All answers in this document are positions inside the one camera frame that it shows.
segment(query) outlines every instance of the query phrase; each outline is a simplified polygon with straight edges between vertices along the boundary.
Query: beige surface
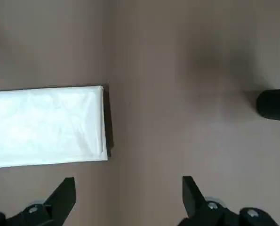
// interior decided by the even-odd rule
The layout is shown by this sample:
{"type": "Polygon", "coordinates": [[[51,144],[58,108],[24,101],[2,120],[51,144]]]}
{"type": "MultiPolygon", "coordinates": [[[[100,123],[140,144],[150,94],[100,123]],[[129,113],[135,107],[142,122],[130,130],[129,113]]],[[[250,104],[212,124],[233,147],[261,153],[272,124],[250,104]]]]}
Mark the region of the beige surface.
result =
{"type": "Polygon", "coordinates": [[[75,176],[67,225],[173,226],[193,175],[280,224],[280,122],[251,106],[280,88],[280,1],[0,0],[0,89],[107,81],[111,161],[0,169],[0,210],[75,176]]]}

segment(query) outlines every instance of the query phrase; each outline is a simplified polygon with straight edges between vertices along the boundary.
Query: white package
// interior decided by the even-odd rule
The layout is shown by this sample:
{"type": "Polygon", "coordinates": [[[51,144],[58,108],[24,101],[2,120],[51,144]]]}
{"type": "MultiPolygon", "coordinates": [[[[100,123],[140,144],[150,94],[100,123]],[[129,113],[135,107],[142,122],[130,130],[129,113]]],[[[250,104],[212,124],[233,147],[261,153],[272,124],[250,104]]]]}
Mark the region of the white package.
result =
{"type": "Polygon", "coordinates": [[[0,91],[0,167],[102,160],[103,87],[0,91]]]}

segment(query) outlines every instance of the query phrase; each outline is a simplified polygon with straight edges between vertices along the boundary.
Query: black object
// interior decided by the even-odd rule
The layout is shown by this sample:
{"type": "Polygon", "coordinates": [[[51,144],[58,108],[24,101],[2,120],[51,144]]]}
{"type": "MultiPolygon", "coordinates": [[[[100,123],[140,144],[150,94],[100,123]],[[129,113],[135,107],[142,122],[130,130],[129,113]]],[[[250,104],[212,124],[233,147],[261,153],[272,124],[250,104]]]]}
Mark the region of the black object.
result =
{"type": "Polygon", "coordinates": [[[66,178],[43,204],[34,204],[6,219],[0,212],[0,226],[61,226],[76,203],[74,178],[66,178]]]}
{"type": "Polygon", "coordinates": [[[278,226],[263,210],[243,208],[236,214],[217,202],[206,201],[192,177],[183,177],[183,203],[188,218],[179,226],[278,226]]]}
{"type": "Polygon", "coordinates": [[[280,89],[262,92],[257,99],[256,108],[261,116],[280,120],[280,89]]]}

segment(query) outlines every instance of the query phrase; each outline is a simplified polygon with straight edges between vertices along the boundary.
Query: metal screw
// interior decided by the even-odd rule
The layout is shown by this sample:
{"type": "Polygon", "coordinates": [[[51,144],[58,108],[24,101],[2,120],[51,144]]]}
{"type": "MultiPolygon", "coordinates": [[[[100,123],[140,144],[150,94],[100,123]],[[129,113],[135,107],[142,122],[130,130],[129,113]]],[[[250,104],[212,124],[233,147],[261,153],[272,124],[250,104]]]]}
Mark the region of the metal screw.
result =
{"type": "Polygon", "coordinates": [[[248,214],[253,218],[259,216],[256,210],[248,210],[248,214]]]}
{"type": "Polygon", "coordinates": [[[29,213],[34,213],[35,211],[37,211],[37,207],[36,206],[34,206],[34,207],[29,209],[29,213]]]}
{"type": "Polygon", "coordinates": [[[211,210],[216,210],[218,208],[217,204],[214,202],[209,202],[208,206],[211,210]]]}

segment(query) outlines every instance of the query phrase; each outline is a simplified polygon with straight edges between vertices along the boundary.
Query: brown floor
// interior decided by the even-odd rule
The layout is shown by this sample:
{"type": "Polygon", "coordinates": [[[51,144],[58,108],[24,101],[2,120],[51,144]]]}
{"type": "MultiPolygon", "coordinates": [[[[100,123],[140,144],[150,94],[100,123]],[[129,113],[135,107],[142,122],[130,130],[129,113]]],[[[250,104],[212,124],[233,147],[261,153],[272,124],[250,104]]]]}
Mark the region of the brown floor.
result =
{"type": "Polygon", "coordinates": [[[173,226],[181,177],[280,224],[280,0],[0,0],[0,89],[109,82],[109,162],[0,169],[9,215],[75,176],[66,225],[173,226]]]}

